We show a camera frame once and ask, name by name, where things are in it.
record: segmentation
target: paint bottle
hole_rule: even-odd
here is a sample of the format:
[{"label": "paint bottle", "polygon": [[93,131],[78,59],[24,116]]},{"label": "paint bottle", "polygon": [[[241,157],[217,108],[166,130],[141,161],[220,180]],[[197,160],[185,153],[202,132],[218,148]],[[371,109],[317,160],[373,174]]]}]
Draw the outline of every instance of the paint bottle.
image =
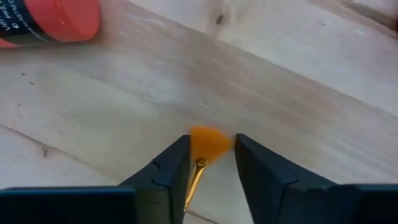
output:
[{"label": "paint bottle", "polygon": [[0,0],[0,47],[89,40],[99,26],[97,0]]}]

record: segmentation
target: bottle label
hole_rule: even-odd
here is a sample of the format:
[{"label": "bottle label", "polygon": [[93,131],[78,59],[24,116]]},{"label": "bottle label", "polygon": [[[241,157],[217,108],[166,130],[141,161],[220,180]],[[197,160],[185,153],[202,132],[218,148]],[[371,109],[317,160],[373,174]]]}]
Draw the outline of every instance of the bottle label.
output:
[{"label": "bottle label", "polygon": [[34,21],[24,0],[0,0],[0,38],[16,45],[56,42]]}]

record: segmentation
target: wooden surface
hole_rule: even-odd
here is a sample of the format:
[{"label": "wooden surface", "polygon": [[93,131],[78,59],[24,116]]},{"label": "wooden surface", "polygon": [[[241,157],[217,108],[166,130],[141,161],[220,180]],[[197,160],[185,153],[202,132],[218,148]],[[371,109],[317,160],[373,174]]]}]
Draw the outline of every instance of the wooden surface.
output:
[{"label": "wooden surface", "polygon": [[[0,128],[0,188],[105,186],[122,180],[101,174],[63,152],[8,128]],[[184,224],[211,224],[189,213]]]},{"label": "wooden surface", "polygon": [[[2,137],[3,156],[19,161],[5,166],[32,169],[33,185],[111,184],[205,124],[335,182],[397,182],[394,31],[325,2],[102,0],[94,41],[0,53],[2,135],[36,142]],[[252,222],[232,152],[205,172],[189,211]]]}]

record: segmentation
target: wood grain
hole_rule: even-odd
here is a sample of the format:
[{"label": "wood grain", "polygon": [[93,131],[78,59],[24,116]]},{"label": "wood grain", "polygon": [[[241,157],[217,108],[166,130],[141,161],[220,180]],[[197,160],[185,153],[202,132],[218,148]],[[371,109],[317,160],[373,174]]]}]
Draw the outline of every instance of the wood grain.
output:
[{"label": "wood grain", "polygon": [[[398,115],[396,31],[354,11],[352,1],[130,1]],[[355,2],[389,18],[396,7]]]},{"label": "wood grain", "polygon": [[[398,106],[395,89],[382,88],[395,85],[391,73],[318,83],[129,2],[102,4],[103,30],[90,43],[0,53],[0,124],[115,179],[205,124],[245,133],[339,183],[398,181],[390,110]],[[393,44],[384,38],[366,50]],[[209,167],[190,210],[216,223],[252,222],[233,153]]]}]

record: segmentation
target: wood knot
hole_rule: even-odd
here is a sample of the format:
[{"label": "wood knot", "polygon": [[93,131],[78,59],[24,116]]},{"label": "wood knot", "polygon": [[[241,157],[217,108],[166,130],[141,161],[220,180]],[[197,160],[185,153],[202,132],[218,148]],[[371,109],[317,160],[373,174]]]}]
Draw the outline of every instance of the wood knot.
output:
[{"label": "wood knot", "polygon": [[224,20],[224,15],[222,15],[222,14],[219,15],[217,18],[216,24],[220,25],[223,22],[223,20]]}]

